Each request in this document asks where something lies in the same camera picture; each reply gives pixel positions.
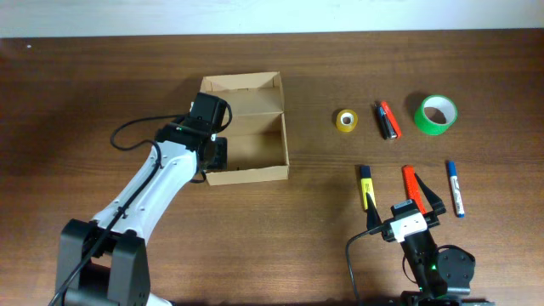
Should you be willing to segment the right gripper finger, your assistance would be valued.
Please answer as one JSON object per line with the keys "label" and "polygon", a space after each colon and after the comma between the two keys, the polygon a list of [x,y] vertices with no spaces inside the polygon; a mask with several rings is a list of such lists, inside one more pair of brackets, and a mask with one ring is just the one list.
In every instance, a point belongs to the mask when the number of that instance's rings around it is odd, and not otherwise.
{"label": "right gripper finger", "polygon": [[443,201],[440,197],[438,197],[431,189],[429,189],[423,181],[420,179],[420,177],[415,174],[416,181],[419,185],[419,187],[422,189],[423,194],[425,195],[428,203],[430,204],[431,208],[435,213],[442,213],[443,212]]}
{"label": "right gripper finger", "polygon": [[382,225],[382,221],[379,217],[379,214],[377,212],[376,206],[374,204],[374,201],[372,200],[372,196],[370,193],[365,193],[366,203],[367,203],[367,209],[366,209],[366,228],[368,230],[375,230],[378,229]]}

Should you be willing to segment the orange utility knife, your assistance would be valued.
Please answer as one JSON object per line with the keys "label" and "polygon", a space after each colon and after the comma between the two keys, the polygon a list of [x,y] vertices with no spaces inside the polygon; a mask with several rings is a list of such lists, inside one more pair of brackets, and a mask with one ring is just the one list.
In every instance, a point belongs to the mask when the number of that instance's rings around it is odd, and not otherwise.
{"label": "orange utility knife", "polygon": [[407,197],[412,199],[419,211],[422,214],[427,212],[425,206],[423,205],[421,195],[419,193],[419,184],[416,179],[415,169],[412,165],[405,165],[402,167],[403,180],[405,183],[405,191]]}

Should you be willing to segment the yellow highlighter with dark cap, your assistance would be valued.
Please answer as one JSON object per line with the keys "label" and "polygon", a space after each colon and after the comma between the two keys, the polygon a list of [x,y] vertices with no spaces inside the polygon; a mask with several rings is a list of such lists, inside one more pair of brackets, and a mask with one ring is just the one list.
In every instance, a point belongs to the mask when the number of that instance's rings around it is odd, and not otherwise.
{"label": "yellow highlighter with dark cap", "polygon": [[360,166],[360,188],[362,194],[362,206],[367,211],[371,206],[376,205],[371,168]]}

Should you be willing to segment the brown cardboard box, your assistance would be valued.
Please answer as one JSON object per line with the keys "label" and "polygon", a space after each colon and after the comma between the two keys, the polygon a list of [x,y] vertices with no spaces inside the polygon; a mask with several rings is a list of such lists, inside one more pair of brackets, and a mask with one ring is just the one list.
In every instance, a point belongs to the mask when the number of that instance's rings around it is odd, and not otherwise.
{"label": "brown cardboard box", "polygon": [[226,100],[232,113],[219,137],[227,139],[227,167],[207,171],[210,185],[287,180],[285,97],[281,74],[205,76],[201,91]]}

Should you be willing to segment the green tape roll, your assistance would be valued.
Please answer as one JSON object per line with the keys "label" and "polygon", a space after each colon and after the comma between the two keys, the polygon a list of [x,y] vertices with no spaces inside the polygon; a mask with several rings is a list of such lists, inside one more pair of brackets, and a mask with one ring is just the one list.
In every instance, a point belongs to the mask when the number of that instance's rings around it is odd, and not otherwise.
{"label": "green tape roll", "polygon": [[[435,115],[441,115],[442,122],[435,121],[427,114],[427,109],[434,111]],[[447,131],[456,121],[458,111],[454,102],[443,95],[430,95],[423,100],[414,115],[414,122],[419,130],[427,135],[441,135]]]}

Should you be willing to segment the yellow clear tape roll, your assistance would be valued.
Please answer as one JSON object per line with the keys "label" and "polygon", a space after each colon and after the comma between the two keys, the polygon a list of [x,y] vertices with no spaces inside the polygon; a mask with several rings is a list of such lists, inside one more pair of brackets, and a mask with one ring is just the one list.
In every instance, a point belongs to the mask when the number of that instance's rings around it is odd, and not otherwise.
{"label": "yellow clear tape roll", "polygon": [[336,127],[343,133],[354,131],[358,123],[358,115],[350,109],[340,110],[337,114]]}

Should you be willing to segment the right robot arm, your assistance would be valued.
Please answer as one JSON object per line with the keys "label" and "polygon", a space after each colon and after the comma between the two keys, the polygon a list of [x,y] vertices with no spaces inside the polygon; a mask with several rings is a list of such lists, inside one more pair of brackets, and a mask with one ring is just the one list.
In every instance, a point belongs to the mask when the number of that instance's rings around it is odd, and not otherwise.
{"label": "right robot arm", "polygon": [[446,212],[442,200],[416,176],[416,183],[428,200],[431,210],[422,212],[409,199],[391,207],[393,217],[382,221],[376,208],[367,208],[367,230],[379,234],[386,242],[400,244],[419,290],[404,291],[403,305],[469,305],[464,298],[471,292],[475,257],[454,245],[438,246],[430,230],[439,226],[439,215]]}

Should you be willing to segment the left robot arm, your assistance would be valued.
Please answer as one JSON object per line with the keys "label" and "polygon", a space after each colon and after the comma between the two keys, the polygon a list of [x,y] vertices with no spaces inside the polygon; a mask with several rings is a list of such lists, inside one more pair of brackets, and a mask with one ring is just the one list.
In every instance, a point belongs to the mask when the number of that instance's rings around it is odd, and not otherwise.
{"label": "left robot arm", "polygon": [[233,113],[227,101],[198,93],[190,111],[166,115],[150,154],[123,191],[90,220],[60,233],[52,305],[167,305],[150,291],[147,244],[169,204],[188,183],[224,169],[221,133]]}

